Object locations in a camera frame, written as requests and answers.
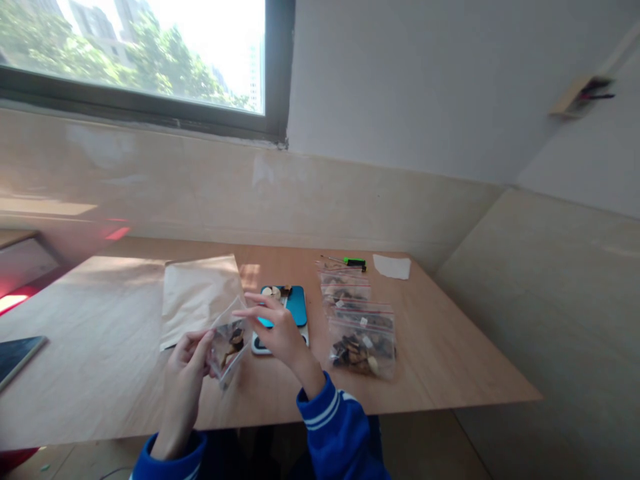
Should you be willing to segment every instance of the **tree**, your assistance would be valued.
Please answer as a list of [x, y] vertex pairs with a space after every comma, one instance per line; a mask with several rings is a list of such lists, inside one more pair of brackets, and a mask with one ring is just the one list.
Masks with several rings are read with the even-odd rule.
[[135, 86], [135, 72], [114, 62], [58, 15], [0, 0], [0, 47], [8, 64], [66, 78]]
[[249, 98], [224, 92], [202, 58], [191, 52], [178, 28], [162, 30], [152, 13], [145, 13], [133, 26], [136, 43], [127, 54], [135, 64], [140, 86], [176, 97], [204, 100], [248, 109]]
[[250, 109], [249, 98], [226, 93], [176, 26], [163, 30], [152, 13], [134, 24], [136, 43], [127, 46], [135, 68], [126, 68], [91, 39], [74, 34], [62, 17], [16, 0], [0, 0], [0, 51], [12, 66], [64, 78], [143, 89], [150, 93]]

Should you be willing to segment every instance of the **sky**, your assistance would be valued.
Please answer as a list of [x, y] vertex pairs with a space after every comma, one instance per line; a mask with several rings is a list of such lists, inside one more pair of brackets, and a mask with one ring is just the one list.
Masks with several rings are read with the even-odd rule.
[[[57, 0], [76, 33], [69, 0]], [[122, 24], [113, 0], [75, 0], [105, 12], [120, 38]], [[164, 29], [178, 26], [187, 46], [222, 72], [238, 95], [249, 93], [249, 48], [265, 34], [265, 0], [147, 0]]]

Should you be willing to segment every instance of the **cable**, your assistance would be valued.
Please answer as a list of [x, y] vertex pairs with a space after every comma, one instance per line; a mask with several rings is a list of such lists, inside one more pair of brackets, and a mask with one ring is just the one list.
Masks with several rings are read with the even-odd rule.
[[105, 480], [105, 478], [112, 476], [114, 473], [118, 473], [119, 471], [122, 470], [133, 470], [133, 467], [120, 467], [117, 468], [114, 471], [110, 471], [108, 474], [104, 475], [103, 477], [100, 477], [100, 480]]

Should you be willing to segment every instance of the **blue sleeve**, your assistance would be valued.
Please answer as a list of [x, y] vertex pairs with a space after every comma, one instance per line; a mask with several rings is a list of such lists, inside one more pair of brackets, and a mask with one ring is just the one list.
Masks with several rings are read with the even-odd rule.
[[150, 456], [157, 436], [156, 433], [147, 440], [133, 468], [131, 480], [194, 480], [198, 476], [200, 460], [207, 446], [207, 436], [197, 431], [192, 432], [185, 456], [170, 461], [160, 461]]
[[324, 389], [312, 401], [300, 390], [296, 402], [307, 426], [313, 470], [320, 479], [390, 479], [369, 450], [369, 421], [362, 406], [336, 390], [325, 372]]

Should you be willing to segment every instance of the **brown paper bag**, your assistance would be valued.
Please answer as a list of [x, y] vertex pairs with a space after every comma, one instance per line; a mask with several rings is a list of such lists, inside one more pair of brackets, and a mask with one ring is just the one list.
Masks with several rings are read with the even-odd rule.
[[168, 262], [162, 298], [160, 350], [185, 332], [211, 328], [236, 297], [243, 298], [235, 256]]

